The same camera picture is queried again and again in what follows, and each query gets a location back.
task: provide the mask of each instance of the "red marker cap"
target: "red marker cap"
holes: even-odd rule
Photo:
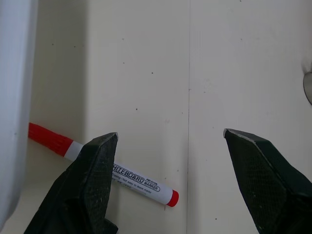
[[[29,123],[28,137],[62,157],[65,156],[69,146],[73,143],[73,140],[70,138],[56,134],[33,123]]]

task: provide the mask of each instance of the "white plastic object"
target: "white plastic object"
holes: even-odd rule
[[[38,0],[0,0],[0,231],[25,171]]]

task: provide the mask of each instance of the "whiteboard marker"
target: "whiteboard marker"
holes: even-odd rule
[[[33,123],[29,123],[28,137],[71,161],[75,161],[83,147],[82,144],[70,138]],[[117,162],[114,162],[112,179],[170,207],[175,206],[179,200],[177,191]]]

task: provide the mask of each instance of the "white table surface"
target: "white table surface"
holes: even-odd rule
[[[119,162],[179,191],[164,209],[113,183],[107,218],[119,233],[256,234],[222,133],[270,140],[312,179],[302,88],[311,9],[309,0],[41,0],[31,121],[81,143],[117,131]],[[32,141],[27,162],[4,234],[25,230],[70,164]]]
[[[170,208],[112,184],[119,233],[185,233],[188,0],[39,1],[30,120],[86,143],[118,132],[116,160],[179,192]],[[3,233],[22,233],[70,164],[29,141],[20,204]]]
[[[191,0],[188,233],[257,234],[224,128],[270,140],[312,179],[312,2]]]

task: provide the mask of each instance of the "metal object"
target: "metal object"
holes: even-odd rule
[[[308,72],[303,77],[303,89],[308,101],[312,105],[312,72]]]

